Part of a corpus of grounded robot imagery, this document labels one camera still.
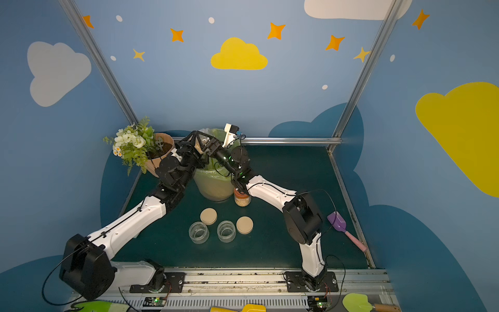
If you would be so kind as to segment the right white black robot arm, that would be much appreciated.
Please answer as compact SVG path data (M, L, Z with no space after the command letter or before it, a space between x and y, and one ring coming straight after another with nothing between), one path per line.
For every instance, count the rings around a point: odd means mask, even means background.
M230 151L214 136L201 131L196 131L195 136L201 154L215 159L228 171L237 191L261 199L282 212L289 235L300 245L304 280L316 287L326 275L320 245L324 219L312 196L285 189L257 175L250 167L245 148L239 146Z

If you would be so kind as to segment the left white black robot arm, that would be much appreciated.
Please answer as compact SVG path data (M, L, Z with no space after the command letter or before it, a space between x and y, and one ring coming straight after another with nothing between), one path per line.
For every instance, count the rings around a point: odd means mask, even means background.
M87 300L125 286L149 287L152 292L164 289L165 270L153 261L112 260L142 230L177 207L196 169L203 166L202 135L193 131L178 142L156 169L158 187L135 208L86 237L77 234L67 241L59 273L65 284Z

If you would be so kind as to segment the beige jar lid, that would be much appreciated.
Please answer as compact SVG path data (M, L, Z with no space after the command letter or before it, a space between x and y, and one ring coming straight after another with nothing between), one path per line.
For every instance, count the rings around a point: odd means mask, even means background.
M213 225L217 218L217 211L213 208L206 208L200 214L200 220L207 226Z
M252 232L254 227L253 220L250 217L240 217L236 223L236 229L243 235L248 235Z

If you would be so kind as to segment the brown-lid oatmeal jar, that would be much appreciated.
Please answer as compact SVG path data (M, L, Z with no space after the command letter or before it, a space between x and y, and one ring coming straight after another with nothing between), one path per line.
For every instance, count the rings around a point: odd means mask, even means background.
M206 135L202 134L195 134L195 143L194 147L196 151L203 155L205 153L205 150L207 149L207 145L210 143L211 139L207 137Z
M244 194L243 192L240 192L237 188L234 188L234 199L235 199L235 203L239 207L246 207L252 201L252 197L250 195Z

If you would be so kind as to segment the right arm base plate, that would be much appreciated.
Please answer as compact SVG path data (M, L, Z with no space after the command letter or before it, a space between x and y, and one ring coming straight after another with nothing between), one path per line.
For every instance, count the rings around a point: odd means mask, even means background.
M324 270L314 278L301 272L284 272L288 292L316 293L339 292L339 282L334 272Z

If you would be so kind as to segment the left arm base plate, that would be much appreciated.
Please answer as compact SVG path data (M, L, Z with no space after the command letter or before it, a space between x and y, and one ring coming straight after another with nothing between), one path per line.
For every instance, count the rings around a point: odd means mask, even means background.
M184 272L158 271L153 275L150 282L143 285L132 285L130 293L181 293L185 281Z

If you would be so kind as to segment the beige-lid oatmeal jar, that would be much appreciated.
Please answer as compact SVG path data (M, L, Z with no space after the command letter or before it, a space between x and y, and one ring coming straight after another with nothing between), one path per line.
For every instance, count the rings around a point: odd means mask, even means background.
M237 234L236 227L234 223L229 220L224 220L219 223L217 227L217 235L221 242L230 243L232 242Z
M209 238L209 230L203 222L194 222L188 229L189 237L194 244L203 244Z

